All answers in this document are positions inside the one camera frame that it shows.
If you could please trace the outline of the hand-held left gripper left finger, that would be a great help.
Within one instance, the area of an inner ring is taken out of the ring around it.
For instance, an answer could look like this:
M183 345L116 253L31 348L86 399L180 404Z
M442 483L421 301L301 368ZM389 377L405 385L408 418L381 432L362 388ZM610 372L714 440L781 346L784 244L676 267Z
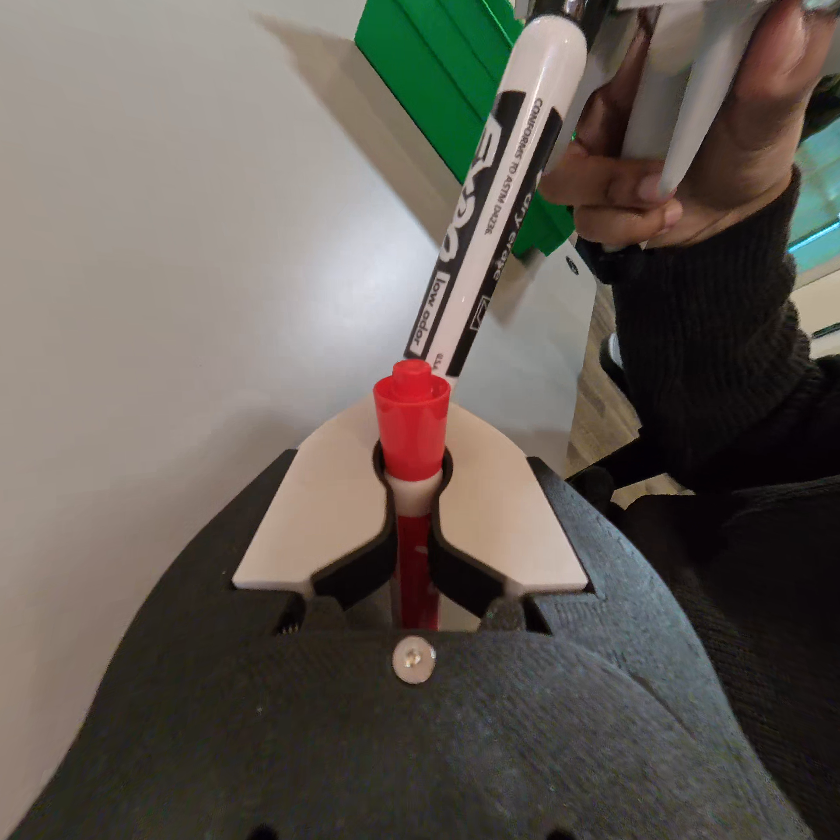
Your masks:
M396 512L379 440L366 396L303 441L233 575L235 588L331 597L349 610L389 582Z

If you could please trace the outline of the black dry erase marker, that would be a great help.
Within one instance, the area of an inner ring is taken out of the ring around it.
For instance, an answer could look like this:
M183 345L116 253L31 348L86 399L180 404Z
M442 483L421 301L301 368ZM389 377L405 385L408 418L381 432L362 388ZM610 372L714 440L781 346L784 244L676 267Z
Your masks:
M542 14L513 46L404 355L455 386L512 255L587 61L570 13Z

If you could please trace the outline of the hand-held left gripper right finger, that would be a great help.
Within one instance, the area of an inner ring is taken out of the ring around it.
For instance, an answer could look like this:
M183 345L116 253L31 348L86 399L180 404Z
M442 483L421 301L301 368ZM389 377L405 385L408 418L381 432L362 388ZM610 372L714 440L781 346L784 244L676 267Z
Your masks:
M441 596L475 618L499 598L578 594L589 585L523 451L453 403L430 522L432 581Z

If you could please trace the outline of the person's right hand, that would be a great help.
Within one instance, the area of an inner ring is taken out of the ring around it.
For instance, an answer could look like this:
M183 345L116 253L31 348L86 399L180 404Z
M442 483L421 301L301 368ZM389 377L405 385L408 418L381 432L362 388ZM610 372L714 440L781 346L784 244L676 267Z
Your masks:
M615 76L585 104L575 140L543 175L541 194L573 209L579 236L616 249L697 245L739 224L791 183L837 16L796 1L767 9L691 168L668 195L657 193L660 161L618 157L650 41L639 24Z

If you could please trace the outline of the green plastic bin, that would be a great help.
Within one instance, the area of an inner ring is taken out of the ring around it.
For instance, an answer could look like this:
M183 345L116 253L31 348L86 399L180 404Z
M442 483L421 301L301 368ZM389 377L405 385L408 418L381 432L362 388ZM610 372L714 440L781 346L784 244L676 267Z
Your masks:
M354 42L462 183L524 24L514 2L369 1Z

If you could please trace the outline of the red dry erase marker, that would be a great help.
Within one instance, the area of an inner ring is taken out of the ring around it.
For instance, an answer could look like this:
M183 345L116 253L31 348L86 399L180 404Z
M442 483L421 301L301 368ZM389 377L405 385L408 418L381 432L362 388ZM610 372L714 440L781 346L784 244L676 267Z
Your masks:
M436 631L439 593L428 560L433 501L443 481L451 389L424 360L401 360L374 385L384 478L397 529L392 583L395 623Z

